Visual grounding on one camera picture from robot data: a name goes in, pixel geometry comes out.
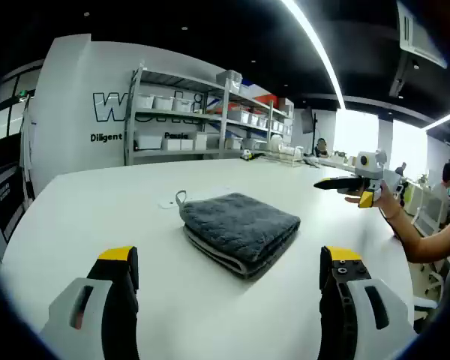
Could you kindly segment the person's right hand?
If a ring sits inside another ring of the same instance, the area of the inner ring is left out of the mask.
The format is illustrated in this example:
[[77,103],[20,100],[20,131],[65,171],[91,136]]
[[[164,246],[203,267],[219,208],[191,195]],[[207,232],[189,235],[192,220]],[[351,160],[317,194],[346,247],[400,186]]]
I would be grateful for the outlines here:
[[[381,196],[373,204],[373,206],[380,208],[383,217],[386,220],[388,221],[395,220],[401,213],[401,206],[394,198],[392,192],[389,190],[385,181],[382,181],[380,188],[381,188]],[[348,203],[358,204],[363,191],[364,191],[363,187],[361,187],[357,191],[349,191],[346,193],[345,200]]]

